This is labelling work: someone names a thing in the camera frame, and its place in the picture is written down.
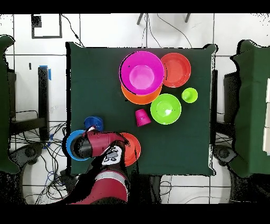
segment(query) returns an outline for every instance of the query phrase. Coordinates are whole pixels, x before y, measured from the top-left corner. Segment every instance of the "cup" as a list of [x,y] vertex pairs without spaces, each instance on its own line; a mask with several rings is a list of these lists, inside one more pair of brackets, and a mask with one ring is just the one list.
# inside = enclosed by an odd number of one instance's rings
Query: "cup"
[[144,109],[137,110],[135,116],[138,127],[151,123],[151,120]]
[[102,132],[104,130],[103,120],[98,116],[87,117],[84,120],[84,127],[88,129],[89,127],[94,126],[97,130]]
[[193,103],[198,99],[198,92],[194,88],[187,88],[182,92],[182,99],[185,102]]

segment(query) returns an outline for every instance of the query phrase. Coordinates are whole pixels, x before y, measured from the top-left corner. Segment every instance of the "floor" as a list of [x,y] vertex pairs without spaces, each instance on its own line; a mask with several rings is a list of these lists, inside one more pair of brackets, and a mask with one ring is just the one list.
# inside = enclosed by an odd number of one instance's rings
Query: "floor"
[[[139,47],[146,46],[146,27],[144,17],[136,25],[139,13],[135,14],[64,14],[71,22],[72,29],[79,36],[84,46]],[[236,71],[229,58],[236,54],[237,43],[242,39],[251,39],[261,46],[270,45],[270,18],[267,14],[196,14],[192,13],[185,23],[187,13],[159,16],[180,29],[189,39],[193,48],[202,48],[215,43],[218,51],[215,68],[218,70],[218,121],[223,121],[224,95],[223,77]],[[42,27],[35,28],[36,35],[57,35],[57,14],[41,14]],[[149,14],[151,32],[161,47],[189,48],[186,38],[157,14]],[[148,30],[148,47],[159,45]],[[32,39],[30,15],[0,15],[0,34],[8,34],[15,39],[15,44],[6,50],[6,60],[11,69],[15,69],[16,110],[38,110],[37,67],[47,65],[51,69],[49,81],[49,107],[51,134],[58,124],[66,121],[66,49],[65,41],[79,42],[70,29],[68,21],[62,17],[61,39]],[[18,113],[17,120],[34,118],[35,112]],[[59,130],[54,139],[62,139]],[[22,136],[14,136],[11,151],[23,145]],[[61,152],[57,156],[59,170],[66,167],[66,159]],[[46,167],[52,170],[51,157],[47,150],[42,156]],[[230,195],[230,177],[225,167],[219,166],[213,158],[213,169],[216,175],[206,176],[163,176],[160,191],[162,203],[228,203]],[[42,158],[33,166],[27,166],[23,179],[24,196],[39,194],[47,185],[47,171]],[[37,196],[26,198],[27,203],[34,203]]]

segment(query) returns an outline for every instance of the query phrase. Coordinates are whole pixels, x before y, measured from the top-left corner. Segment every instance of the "plate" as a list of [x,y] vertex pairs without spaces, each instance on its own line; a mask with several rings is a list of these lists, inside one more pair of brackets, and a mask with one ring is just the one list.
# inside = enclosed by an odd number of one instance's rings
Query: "plate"
[[120,133],[124,136],[128,141],[130,146],[126,145],[126,151],[124,154],[124,163],[126,166],[132,165],[136,162],[136,156],[134,150],[137,153],[137,159],[140,157],[141,154],[141,146],[137,138],[129,133]]
[[180,87],[184,85],[191,74],[188,59],[179,53],[169,53],[161,58],[164,67],[163,84],[167,87]]

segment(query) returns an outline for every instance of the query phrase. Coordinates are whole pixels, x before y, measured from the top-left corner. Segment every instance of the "bowl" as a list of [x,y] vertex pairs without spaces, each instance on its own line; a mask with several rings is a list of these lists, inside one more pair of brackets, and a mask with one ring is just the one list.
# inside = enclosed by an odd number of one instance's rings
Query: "bowl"
[[136,95],[148,95],[162,84],[164,68],[156,55],[147,51],[136,51],[122,61],[119,79],[127,91]]
[[126,88],[121,85],[122,92],[124,96],[132,103],[134,104],[139,104],[139,105],[145,105],[151,103],[153,100],[155,100],[158,95],[161,92],[162,85],[155,91],[152,92],[151,94],[148,95],[136,95],[131,93],[130,91],[126,90]]
[[182,99],[189,104],[192,104],[198,99],[198,92],[194,88],[187,88],[182,92]]
[[156,122],[169,125],[180,117],[181,103],[171,94],[161,94],[152,102],[150,112]]

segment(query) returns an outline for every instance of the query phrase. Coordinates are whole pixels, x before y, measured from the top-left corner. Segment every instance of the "lime green cup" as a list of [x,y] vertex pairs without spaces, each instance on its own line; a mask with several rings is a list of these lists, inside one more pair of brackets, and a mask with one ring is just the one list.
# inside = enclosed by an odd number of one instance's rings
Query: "lime green cup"
[[194,88],[187,88],[182,92],[182,99],[189,104],[198,99],[198,92]]
[[181,103],[171,94],[161,94],[152,102],[150,112],[157,123],[169,125],[180,117]]

